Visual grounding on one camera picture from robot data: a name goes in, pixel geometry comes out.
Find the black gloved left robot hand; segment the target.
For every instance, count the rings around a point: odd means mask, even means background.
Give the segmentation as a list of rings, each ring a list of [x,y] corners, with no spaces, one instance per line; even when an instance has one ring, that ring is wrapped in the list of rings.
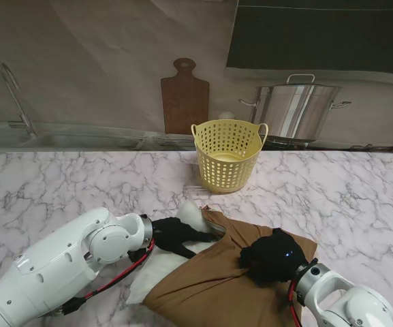
[[[219,240],[215,234],[199,232],[177,217],[168,217],[153,221],[153,239],[155,245],[163,251],[191,259],[195,253],[186,246],[186,242],[212,243]]]

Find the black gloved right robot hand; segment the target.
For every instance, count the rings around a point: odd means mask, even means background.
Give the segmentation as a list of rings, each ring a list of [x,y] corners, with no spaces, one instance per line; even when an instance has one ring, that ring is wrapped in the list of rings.
[[[243,248],[238,259],[239,267],[258,285],[291,281],[297,269],[308,263],[300,245],[281,228]]]

